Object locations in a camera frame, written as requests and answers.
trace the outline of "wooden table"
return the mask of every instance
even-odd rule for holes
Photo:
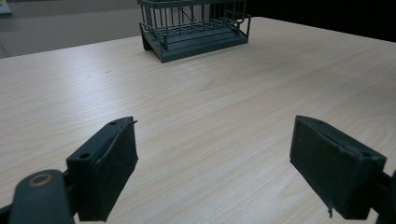
[[[247,45],[170,63],[137,36],[2,59],[0,73],[1,207],[24,177],[64,171],[96,131],[131,115],[139,162],[108,223],[347,223],[329,219],[290,164],[296,115],[396,169],[390,42],[254,18]]]

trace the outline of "metal wire cage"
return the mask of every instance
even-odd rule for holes
[[[137,4],[142,9],[143,47],[154,50],[162,63],[248,42],[246,0],[137,0]]]

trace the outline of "screw hole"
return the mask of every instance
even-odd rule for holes
[[[29,185],[30,187],[40,187],[47,184],[51,179],[52,175],[50,174],[37,175],[30,179]]]
[[[79,156],[79,158],[80,159],[87,159],[87,158],[89,158],[91,155],[90,155],[90,153],[84,153],[84,154],[81,154],[80,156]]]

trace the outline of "cage base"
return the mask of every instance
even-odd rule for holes
[[[159,42],[157,36],[150,32],[142,33],[142,37],[144,44],[146,44],[145,50],[153,49],[162,63],[248,42],[247,35],[242,31],[238,32],[234,26],[188,35],[170,36],[167,40],[167,49],[165,49],[164,43]]]

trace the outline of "light wood table surface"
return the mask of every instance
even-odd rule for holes
[[[140,36],[2,59],[0,106],[1,207],[127,116],[139,162],[108,223],[374,223],[330,219],[290,164],[296,115],[396,169],[396,44],[283,21],[253,18],[248,44],[164,64]]]

